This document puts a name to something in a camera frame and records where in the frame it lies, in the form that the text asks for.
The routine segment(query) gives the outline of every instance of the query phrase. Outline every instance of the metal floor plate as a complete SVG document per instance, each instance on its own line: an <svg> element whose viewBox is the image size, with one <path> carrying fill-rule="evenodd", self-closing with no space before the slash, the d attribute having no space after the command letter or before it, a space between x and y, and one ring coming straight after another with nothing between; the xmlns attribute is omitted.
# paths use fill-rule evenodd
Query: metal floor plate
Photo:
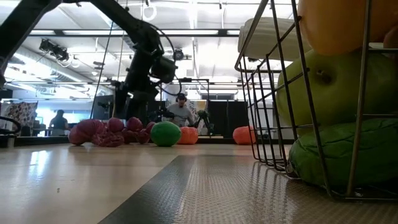
<svg viewBox="0 0 398 224"><path fill-rule="evenodd" d="M100 223L398 223L398 205L336 202L251 157L178 156Z"/></svg>

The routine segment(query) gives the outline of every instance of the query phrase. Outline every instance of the man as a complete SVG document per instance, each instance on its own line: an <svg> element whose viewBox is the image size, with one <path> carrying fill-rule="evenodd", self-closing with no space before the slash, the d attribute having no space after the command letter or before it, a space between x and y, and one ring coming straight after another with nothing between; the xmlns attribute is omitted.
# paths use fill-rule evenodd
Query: man
<svg viewBox="0 0 398 224"><path fill-rule="evenodd" d="M193 125L194 122L191 111L189 111L188 107L185 105L185 102L187 102L187 97L185 97L185 94L178 94L175 101L177 103L170 105L167 108L167 111L174 114L174 118L171 119L170 122L173 122L178 127L184 127L186 120L188 120L189 125Z"/></svg>
<svg viewBox="0 0 398 224"><path fill-rule="evenodd" d="M57 115L51 120L50 128L53 126L51 132L52 136L63 136L65 135L65 130L69 129L68 120L63 117L63 110L58 110Z"/></svg>

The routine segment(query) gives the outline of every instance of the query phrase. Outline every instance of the yellow-green fruit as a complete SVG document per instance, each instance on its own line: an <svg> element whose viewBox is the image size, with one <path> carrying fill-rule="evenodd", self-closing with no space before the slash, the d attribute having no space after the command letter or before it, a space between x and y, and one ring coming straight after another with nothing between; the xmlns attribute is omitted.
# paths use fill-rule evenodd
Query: yellow-green fruit
<svg viewBox="0 0 398 224"><path fill-rule="evenodd" d="M358 105L361 51L324 56L313 50L305 54L313 104L321 128L353 122ZM300 59L286 68L290 80L302 72ZM364 113L379 114L394 111L398 104L398 77L391 59L382 54L369 54ZM284 83L279 75L278 86ZM289 84L296 125L312 124L307 90L303 77ZM278 113L290 123L285 88L276 95ZM298 129L303 134L311 129Z"/></svg>

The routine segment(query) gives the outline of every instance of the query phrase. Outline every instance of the wire basket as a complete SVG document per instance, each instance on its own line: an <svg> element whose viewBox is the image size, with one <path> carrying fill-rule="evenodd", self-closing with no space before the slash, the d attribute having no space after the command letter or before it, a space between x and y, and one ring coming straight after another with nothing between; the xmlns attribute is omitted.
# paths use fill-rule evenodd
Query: wire basket
<svg viewBox="0 0 398 224"><path fill-rule="evenodd" d="M277 43L275 43L275 46L271 49L270 52L268 52L265 56L265 59L261 61L261 63L257 66L257 69L255 70L250 70L247 69L246 66L246 57L245 57L245 51L249 45L249 41L251 40L251 37L253 36L253 33L260 21L260 18L270 2L271 4L271 10L272 10L272 15L273 15L273 21L274 21L274 27L275 27L275 33L276 33L276 39ZM322 144L321 144L321 139L320 139L320 132L319 132L319 126L317 123L317 115L315 114L315 108L313 105L313 98L312 98L312 92L311 92L311 86L310 82L308 79L308 71L309 69L307 68L307 63L305 61L305 55L304 55L304 49L303 49L303 43L302 43L302 36L300 32L300 25L299 21L301 20L301 17L298 16L297 14L297 5L295 0L291 0L292 3L292 12L293 12L293 18L294 18L294 23L290 26L290 28L286 31L286 33L280 35L279 33L279 28L278 28L278 20L277 20L277 13L275 9L275 2L274 0L262 0L259 8L256 12L256 15L252 21L251 27L249 29L249 32L244 40L242 49L240 51L239 57L236 61L235 64L235 69L241 73L241 80L242 80L242 88L243 88L243 95L244 95L244 100L246 102L247 108L249 110L249 113L251 115L251 121L250 118L249 122L252 122L254 129L249 127L249 132L252 133L254 131L256 135L256 143L252 142L252 152L253 156L256 160L259 162L279 171L284 174L289 173L289 167L288 161L287 161L287 156L285 152L285 145L284 145L284 140L282 137L282 130L284 129L291 129L294 135L294 140L296 141L298 139L297 136L297 129L298 128L313 128L313 132L315 135L316 143L317 143L317 148L318 148L318 155L320 158L320 164L322 167L322 172L323 172L323 179L324 179L324 185L323 187L326 189L328 195L334 199L341 199L341 200L350 200L350 201L398 201L398 181L396 182L391 182L388 183L387 185L378 185L378 186L365 186L361 188L355 187L355 173L356 173L356 168L357 168L357 162L358 162L358 154L359 154L359 144L361 141L361 128L362 128L362 121L364 118L398 118L398 115L396 114L364 114L363 113L363 108L364 108L364 96L365 96L365 86L366 86L366 75L367 75L367 64L368 64L368 54L371 53L392 53L392 52L398 52L398 49L370 49L369 48L369 30L370 30L370 11L371 11L371 0L366 0L366 17L365 17L365 24L364 24L364 41L363 41L363 52L362 52L362 60L361 60L361 76L360 76L360 83L359 83L359 93L358 93L358 108L357 108L357 113L356 113L356 131L355 131L355 136L354 136L354 147L353 147L353 155L352 155L352 160L351 160L351 169L349 171L349 179L348 179L348 185L346 186L346 189L344 191L339 191L331 188L331 185L329 183L329 175L328 175L328 167L325 162L325 155L322 149ZM285 72L285 64L284 64L284 55L282 51L282 41L289 35L289 33L294 30L296 31L297 35L297 42L298 42L298 49L299 49L299 54L300 54L300 59L301 59L301 65L302 65L302 73L297 75L296 77L293 77L292 79L288 80L287 75ZM282 67L281 71L276 71L276 70L271 70L271 66L269 63L269 56L273 53L273 51L278 50L279 56L280 56L280 65ZM267 69L266 70L261 70L261 67L266 64ZM284 84L278 87L275 87L274 83L274 73L280 73L282 72L283 78L284 79ZM267 74L269 80L270 80L270 88L264 88L264 85L262 83L262 75ZM259 86L260 86L260 91L261 95L257 96L256 95L256 88L254 84L254 77L257 76L259 79ZM292 109L292 102L290 99L290 92L289 92L289 84L292 82L297 82L300 77L303 77L305 86L306 86L306 92L308 95L308 103L310 106L310 112L311 112L311 117L312 117L312 124L308 125L301 125L297 126L295 125L295 120L293 116L293 109ZM251 96L250 94L250 89L252 88L253 94ZM281 90L285 88L285 92L287 95L287 104L288 104L288 109L289 109L289 114L290 114L290 123L292 124L291 126L281 126L281 122L278 116L278 107L275 103L275 96L276 92L278 90ZM270 90L271 92L268 94L264 94L264 90ZM273 107L272 108L267 108L265 99L267 97L272 97L273 100ZM274 113L276 114L275 116L275 121L276 121L276 127L271 127L270 126L270 121L269 121L269 116L267 114L267 110L272 109L274 110ZM261 116L260 116L260 110L264 110L264 116L266 119L266 126L263 126L261 124ZM276 150L275 147L273 146L273 143L276 142L276 139L272 139L272 133L275 131L278 135L277 143L279 145L279 150ZM268 139L264 138L263 134L268 135ZM269 144L269 147L271 148L271 156L267 155L266 152L266 144Z"/></svg>

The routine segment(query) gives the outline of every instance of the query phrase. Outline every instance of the headset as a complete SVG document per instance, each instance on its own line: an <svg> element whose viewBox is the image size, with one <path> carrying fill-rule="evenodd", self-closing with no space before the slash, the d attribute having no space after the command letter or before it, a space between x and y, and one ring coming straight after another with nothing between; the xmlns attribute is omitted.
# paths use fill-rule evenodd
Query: headset
<svg viewBox="0 0 398 224"><path fill-rule="evenodd" d="M187 102L187 97L185 96L185 94L179 93L179 94L177 94L175 102L178 103L178 100L185 100L185 102Z"/></svg>

